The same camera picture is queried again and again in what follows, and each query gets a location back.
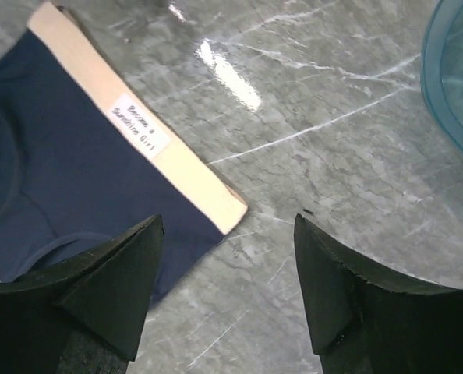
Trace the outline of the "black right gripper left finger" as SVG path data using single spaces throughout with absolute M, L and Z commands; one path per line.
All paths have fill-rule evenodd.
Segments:
M 0 283 L 0 373 L 124 373 L 137 355 L 163 234 L 152 216 Z

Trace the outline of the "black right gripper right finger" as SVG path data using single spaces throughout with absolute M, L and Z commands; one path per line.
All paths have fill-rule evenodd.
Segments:
M 392 270 L 302 215 L 294 243 L 325 373 L 463 373 L 463 290 Z

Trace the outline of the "navy underwear cream waistband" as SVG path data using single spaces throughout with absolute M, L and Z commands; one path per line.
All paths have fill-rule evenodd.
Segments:
M 161 215 L 159 302 L 246 203 L 129 89 L 51 2 L 0 58 L 0 281 Z

